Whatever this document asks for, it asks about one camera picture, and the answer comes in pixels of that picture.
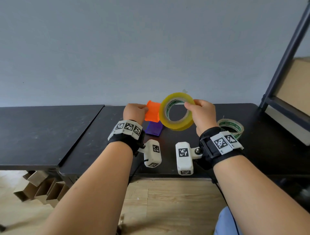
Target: white wall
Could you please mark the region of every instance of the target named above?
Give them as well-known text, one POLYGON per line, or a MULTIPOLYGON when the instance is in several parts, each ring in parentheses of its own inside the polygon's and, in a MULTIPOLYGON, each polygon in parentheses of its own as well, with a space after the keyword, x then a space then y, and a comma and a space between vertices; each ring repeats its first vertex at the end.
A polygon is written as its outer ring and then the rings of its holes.
POLYGON ((0 106, 259 104, 306 3, 1 0, 0 106))

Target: clear tape roll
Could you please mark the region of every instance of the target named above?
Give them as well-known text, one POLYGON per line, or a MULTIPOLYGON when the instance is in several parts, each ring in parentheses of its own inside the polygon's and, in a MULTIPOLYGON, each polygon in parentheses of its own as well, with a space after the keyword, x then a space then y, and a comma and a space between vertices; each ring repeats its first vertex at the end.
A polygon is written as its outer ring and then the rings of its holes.
POLYGON ((217 122, 217 124, 220 126, 220 127, 230 127, 232 129, 234 129, 236 132, 230 132, 233 137, 235 137, 236 139, 239 139, 241 134, 243 133, 244 131, 244 127, 241 123, 235 121, 235 120, 232 120, 232 119, 221 119, 217 122))
POLYGON ((168 95, 163 102, 160 104, 159 108, 159 120, 161 123, 174 131, 182 131, 189 128, 193 123, 192 112, 187 111, 185 116, 178 121, 171 121, 169 119, 169 112, 173 105, 179 103, 189 102, 191 104, 195 104, 193 98, 182 92, 177 92, 168 95))

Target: purple object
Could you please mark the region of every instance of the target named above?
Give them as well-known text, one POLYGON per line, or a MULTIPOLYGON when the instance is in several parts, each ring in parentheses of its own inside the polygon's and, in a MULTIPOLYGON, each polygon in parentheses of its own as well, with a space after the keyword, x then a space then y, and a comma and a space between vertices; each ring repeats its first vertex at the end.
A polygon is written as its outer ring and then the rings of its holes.
POLYGON ((148 124, 148 127, 146 128, 145 133, 148 135, 159 136, 160 133, 162 132, 162 127, 163 127, 163 124, 160 121, 159 122, 150 122, 148 124))

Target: black cable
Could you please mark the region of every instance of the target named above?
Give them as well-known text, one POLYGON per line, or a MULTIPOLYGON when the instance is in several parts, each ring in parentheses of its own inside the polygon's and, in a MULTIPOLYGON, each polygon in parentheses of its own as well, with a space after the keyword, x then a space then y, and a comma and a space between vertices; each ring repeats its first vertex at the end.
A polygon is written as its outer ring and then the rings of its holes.
POLYGON ((141 163, 137 166, 137 168, 135 169, 134 173, 132 173, 132 175, 129 176, 127 186, 130 184, 130 182, 131 182, 131 180, 132 180, 132 177, 134 177, 134 175, 135 175, 136 171, 139 169, 139 167, 142 166, 142 164, 145 163, 145 162, 147 162, 147 161, 148 161, 148 159, 144 160, 143 162, 141 162, 141 163))
MULTIPOLYGON (((216 181, 209 175, 209 173, 208 172, 206 172, 206 174, 210 177, 210 179, 211 179, 211 181, 212 181, 212 183, 214 183, 216 186, 217 186, 217 188, 219 189, 219 192, 222 194, 222 196, 223 196, 223 198, 224 198, 224 201, 226 202, 226 204, 227 204, 227 201, 226 201, 226 198, 224 197, 224 194, 223 194, 223 192, 222 192, 222 190, 221 190, 221 188, 218 186, 218 184, 216 183, 216 181)), ((235 227, 236 227, 236 230, 237 230, 237 234, 238 235, 240 235, 239 234, 239 230, 238 230, 238 227, 237 227, 237 223, 236 223, 236 220, 235 220, 235 218, 234 218, 234 216, 233 216, 233 214, 231 213, 231 215, 232 215, 232 219, 233 219, 233 221, 234 221, 234 223, 235 223, 235 227)))

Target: orange object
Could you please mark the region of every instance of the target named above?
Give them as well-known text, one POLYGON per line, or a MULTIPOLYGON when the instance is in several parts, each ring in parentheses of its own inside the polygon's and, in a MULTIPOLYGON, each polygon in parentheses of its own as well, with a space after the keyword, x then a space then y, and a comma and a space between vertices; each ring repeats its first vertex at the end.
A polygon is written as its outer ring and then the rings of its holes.
POLYGON ((151 121, 151 122, 159 122, 159 107, 160 103, 152 102, 151 100, 148 101, 146 104, 148 107, 148 111, 145 114, 145 121, 151 121))

